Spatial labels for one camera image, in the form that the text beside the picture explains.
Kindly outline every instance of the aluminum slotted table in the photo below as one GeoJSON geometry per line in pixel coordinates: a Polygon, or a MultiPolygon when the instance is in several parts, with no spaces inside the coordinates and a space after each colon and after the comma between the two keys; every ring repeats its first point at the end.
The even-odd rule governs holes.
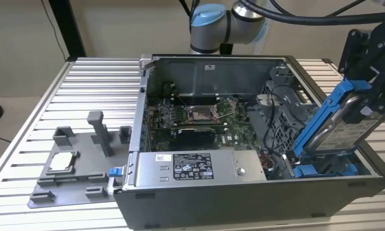
{"type": "MultiPolygon", "coordinates": [[[[300,59],[314,80],[331,93],[342,76],[334,64],[300,59]]],[[[103,110],[110,130],[132,125],[140,69],[138,59],[79,58],[67,62],[0,159],[0,230],[130,231],[115,202],[30,209],[59,126],[91,132],[87,115],[103,110]]],[[[367,139],[385,161],[385,122],[367,139]]],[[[194,227],[186,230],[358,231],[385,230],[385,190],[355,200],[331,218],[194,227]]]]}

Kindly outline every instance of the gray plastic post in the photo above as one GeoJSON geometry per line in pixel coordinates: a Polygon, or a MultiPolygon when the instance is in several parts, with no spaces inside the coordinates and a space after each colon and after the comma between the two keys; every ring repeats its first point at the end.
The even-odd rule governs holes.
{"type": "Polygon", "coordinates": [[[102,149],[104,152],[104,155],[114,156],[114,150],[110,145],[110,133],[107,130],[107,127],[103,124],[103,118],[104,114],[102,111],[92,111],[88,113],[88,123],[95,127],[96,134],[99,136],[99,141],[102,145],[102,149]]]}
{"type": "Polygon", "coordinates": [[[59,147],[71,147],[70,137],[75,137],[75,133],[72,132],[71,127],[58,127],[52,139],[59,147]]]}

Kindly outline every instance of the open computer chassis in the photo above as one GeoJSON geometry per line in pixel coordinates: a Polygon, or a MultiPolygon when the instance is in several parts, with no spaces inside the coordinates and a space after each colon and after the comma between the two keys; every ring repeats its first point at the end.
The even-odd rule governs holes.
{"type": "Polygon", "coordinates": [[[140,66],[134,126],[108,131],[99,111],[94,133],[58,128],[31,208],[116,200],[143,230],[328,217],[385,188],[366,142],[294,155],[327,96],[292,56],[144,55],[140,66]],[[298,177],[306,163],[316,177],[298,177]]]}

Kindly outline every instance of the circuit board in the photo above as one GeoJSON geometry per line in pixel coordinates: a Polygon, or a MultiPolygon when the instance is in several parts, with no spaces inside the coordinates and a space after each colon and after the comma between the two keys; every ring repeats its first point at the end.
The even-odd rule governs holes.
{"type": "Polygon", "coordinates": [[[239,98],[220,98],[215,105],[155,102],[148,108],[152,151],[262,149],[239,98]]]}

